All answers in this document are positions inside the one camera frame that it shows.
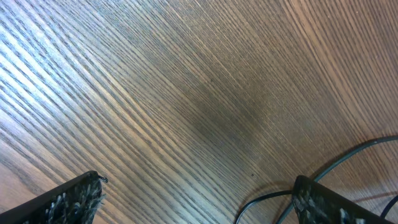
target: wooden surface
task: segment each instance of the wooden surface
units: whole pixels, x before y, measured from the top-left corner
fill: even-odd
[[[397,1],[0,9],[0,212],[97,170],[109,183],[96,223],[231,223],[244,202],[397,134]],[[397,146],[321,183],[380,214],[398,193]],[[242,223],[270,223],[287,202]]]

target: black cable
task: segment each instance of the black cable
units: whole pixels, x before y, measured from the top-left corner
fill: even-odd
[[[269,199],[269,198],[278,197],[278,196],[282,196],[282,195],[289,195],[289,194],[292,194],[291,190],[283,190],[283,191],[280,191],[280,192],[274,192],[274,193],[271,193],[271,194],[263,195],[261,197],[258,197],[256,199],[250,201],[249,203],[245,204],[244,207],[236,215],[234,224],[238,224],[239,223],[239,220],[241,219],[243,213],[247,209],[249,209],[251,206],[253,206],[253,205],[255,205],[255,204],[257,204],[257,203],[259,203],[259,202],[261,202],[263,200]]]
[[[376,139],[372,139],[369,141],[366,141],[358,146],[353,147],[351,150],[349,150],[348,152],[345,152],[343,155],[341,155],[338,159],[336,159],[334,162],[331,162],[329,164],[326,164],[325,166],[323,166],[321,168],[321,171],[319,174],[317,174],[314,177],[314,181],[318,182],[322,177],[324,177],[327,173],[329,173],[333,168],[335,168],[336,166],[338,166],[339,164],[341,164],[342,162],[344,162],[345,160],[347,160],[348,158],[350,158],[351,156],[355,155],[356,153],[370,147],[373,146],[375,144],[379,144],[382,142],[389,142],[389,141],[395,141],[398,140],[398,135],[394,135],[394,136],[389,136],[389,137],[382,137],[382,138],[376,138]],[[293,209],[293,204],[292,202],[289,203],[289,205],[285,208],[285,210],[282,212],[282,214],[279,216],[276,224],[281,224],[283,222],[283,220],[287,217],[287,215],[289,214],[289,212]]]
[[[394,206],[395,203],[398,202],[398,195],[395,196],[388,204],[387,206],[384,208],[383,212],[380,215],[380,218],[386,219],[386,216],[388,214],[388,212],[390,212],[390,209]]]

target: wooden table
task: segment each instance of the wooden table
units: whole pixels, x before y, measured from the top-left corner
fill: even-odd
[[[97,170],[109,183],[96,223],[231,223],[244,202],[398,132],[397,1],[0,9],[0,212]],[[397,146],[321,183],[380,214],[398,191]],[[270,223],[288,201],[242,223]]]

